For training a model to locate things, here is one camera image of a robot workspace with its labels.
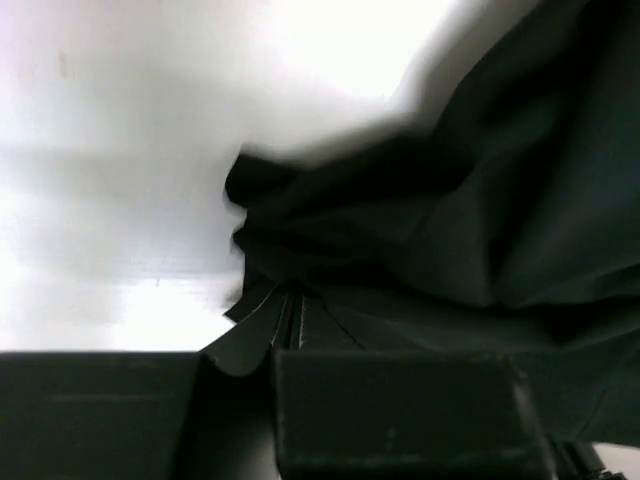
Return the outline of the black shorts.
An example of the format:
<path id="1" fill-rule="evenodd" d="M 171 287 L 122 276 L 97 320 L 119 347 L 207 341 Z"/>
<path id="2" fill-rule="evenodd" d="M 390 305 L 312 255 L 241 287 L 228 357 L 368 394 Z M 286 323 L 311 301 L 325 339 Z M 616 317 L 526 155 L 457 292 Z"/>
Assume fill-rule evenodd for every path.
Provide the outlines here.
<path id="1" fill-rule="evenodd" d="M 435 126 L 311 169 L 241 154 L 244 291 L 368 347 L 510 354 L 545 428 L 639 442 L 639 5 L 543 1 Z"/>

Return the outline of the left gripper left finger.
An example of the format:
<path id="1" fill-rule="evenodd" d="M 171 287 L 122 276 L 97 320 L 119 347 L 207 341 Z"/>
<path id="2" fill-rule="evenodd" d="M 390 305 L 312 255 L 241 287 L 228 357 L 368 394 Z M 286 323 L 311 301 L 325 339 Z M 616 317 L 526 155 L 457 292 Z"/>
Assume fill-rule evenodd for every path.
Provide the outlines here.
<path id="1" fill-rule="evenodd" d="M 5 353 L 5 479 L 269 479 L 268 398 L 197 353 Z"/>

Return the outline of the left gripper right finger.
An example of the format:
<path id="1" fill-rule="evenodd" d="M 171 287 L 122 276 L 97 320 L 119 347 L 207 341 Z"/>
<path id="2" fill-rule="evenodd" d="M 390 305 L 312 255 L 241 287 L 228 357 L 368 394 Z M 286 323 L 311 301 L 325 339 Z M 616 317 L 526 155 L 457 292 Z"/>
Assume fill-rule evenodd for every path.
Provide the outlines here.
<path id="1" fill-rule="evenodd" d="M 551 479 L 555 463 L 513 362 L 365 347 L 305 301 L 273 341 L 285 479 Z"/>

